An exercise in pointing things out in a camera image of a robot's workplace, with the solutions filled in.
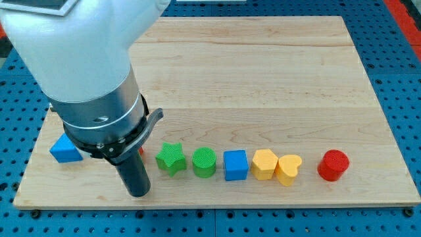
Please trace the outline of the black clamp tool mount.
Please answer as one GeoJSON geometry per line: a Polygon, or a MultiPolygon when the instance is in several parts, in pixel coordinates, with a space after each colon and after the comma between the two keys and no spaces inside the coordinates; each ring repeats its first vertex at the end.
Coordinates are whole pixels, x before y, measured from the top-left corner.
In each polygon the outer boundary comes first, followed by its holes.
{"type": "Polygon", "coordinates": [[[163,116],[161,108],[150,113],[145,98],[138,94],[133,107],[118,120],[91,127],[63,122],[63,128],[70,141],[90,157],[119,165],[137,153],[163,116]]]}

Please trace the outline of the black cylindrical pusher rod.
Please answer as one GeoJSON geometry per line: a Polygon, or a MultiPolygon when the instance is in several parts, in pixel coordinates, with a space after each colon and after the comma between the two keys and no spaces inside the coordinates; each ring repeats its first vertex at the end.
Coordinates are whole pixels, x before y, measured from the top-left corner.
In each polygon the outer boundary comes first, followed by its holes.
{"type": "Polygon", "coordinates": [[[151,183],[138,149],[115,167],[131,196],[138,198],[148,193],[151,183]]]}

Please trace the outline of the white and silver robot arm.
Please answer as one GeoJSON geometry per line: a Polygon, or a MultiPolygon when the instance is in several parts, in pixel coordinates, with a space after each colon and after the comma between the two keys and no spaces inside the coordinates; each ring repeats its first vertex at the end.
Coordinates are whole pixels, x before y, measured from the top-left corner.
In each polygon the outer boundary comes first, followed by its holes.
{"type": "Polygon", "coordinates": [[[71,142],[116,167],[129,194],[150,189],[139,148],[150,111],[128,53],[168,1],[2,1],[1,24],[71,142]]]}

